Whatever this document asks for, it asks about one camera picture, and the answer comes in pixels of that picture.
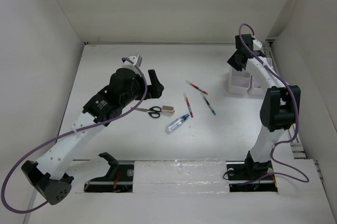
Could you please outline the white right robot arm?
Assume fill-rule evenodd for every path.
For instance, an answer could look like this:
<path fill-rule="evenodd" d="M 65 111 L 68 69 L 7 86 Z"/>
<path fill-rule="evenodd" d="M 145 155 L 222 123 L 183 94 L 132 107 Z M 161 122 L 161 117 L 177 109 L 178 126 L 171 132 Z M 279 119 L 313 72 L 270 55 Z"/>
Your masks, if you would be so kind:
<path fill-rule="evenodd" d="M 259 42 L 250 34 L 235 37 L 235 53 L 227 63 L 236 71 L 247 71 L 258 81 L 264 92 L 260 109 L 261 130 L 253 148 L 247 153 L 243 163 L 227 164 L 229 180 L 255 180 L 272 167 L 271 151 L 275 148 L 285 130 L 295 123 L 295 113 L 299 109 L 301 90 L 290 87 L 276 77 L 260 50 L 254 50 Z"/>

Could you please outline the green gel pen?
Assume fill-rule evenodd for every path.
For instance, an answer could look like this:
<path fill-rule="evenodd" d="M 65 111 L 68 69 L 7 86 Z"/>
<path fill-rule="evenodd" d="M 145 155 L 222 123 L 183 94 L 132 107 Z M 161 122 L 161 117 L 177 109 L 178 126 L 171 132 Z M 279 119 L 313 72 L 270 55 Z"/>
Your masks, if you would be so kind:
<path fill-rule="evenodd" d="M 203 98 L 203 100 L 205 101 L 206 105 L 208 106 L 208 108 L 210 109 L 210 111 L 212 112 L 213 115 L 216 115 L 216 112 L 214 111 L 213 107 L 211 106 L 210 102 L 208 101 L 208 99 L 206 98 L 206 95 L 204 93 L 200 93 L 201 97 Z"/>

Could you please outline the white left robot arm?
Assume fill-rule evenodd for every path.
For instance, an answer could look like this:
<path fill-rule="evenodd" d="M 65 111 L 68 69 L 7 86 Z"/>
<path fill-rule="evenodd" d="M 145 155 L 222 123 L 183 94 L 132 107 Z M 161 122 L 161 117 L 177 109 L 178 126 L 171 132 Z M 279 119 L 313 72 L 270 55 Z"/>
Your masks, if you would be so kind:
<path fill-rule="evenodd" d="M 107 86 L 94 95 L 84 106 L 73 124 L 75 130 L 57 141 L 48 152 L 36 161 L 27 160 L 21 167 L 30 184 L 47 203 L 60 203 L 70 192 L 76 176 L 66 170 L 89 141 L 110 123 L 121 116 L 123 109 L 134 100 L 158 99 L 164 86 L 155 70 L 148 71 L 150 85 L 131 69 L 119 68 L 110 77 Z"/>

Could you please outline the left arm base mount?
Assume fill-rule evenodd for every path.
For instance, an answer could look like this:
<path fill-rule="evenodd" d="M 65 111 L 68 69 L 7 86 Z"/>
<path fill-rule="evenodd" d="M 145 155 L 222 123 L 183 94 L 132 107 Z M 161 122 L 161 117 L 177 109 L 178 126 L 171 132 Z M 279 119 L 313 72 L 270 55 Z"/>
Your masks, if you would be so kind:
<path fill-rule="evenodd" d="M 107 161 L 109 168 L 102 176 L 85 182 L 84 192 L 87 193 L 131 193 L 133 192 L 133 178 L 135 161 L 118 161 L 109 153 L 99 154 Z"/>

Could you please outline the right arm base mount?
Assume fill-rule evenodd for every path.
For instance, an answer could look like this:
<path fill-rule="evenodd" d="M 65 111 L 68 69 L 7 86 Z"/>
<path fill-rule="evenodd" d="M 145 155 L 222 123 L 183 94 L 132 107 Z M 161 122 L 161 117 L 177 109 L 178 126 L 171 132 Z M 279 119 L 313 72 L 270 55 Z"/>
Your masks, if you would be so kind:
<path fill-rule="evenodd" d="M 234 192 L 278 192 L 271 162 L 249 167 L 244 161 L 226 162 L 223 179 L 229 182 L 229 191 Z"/>

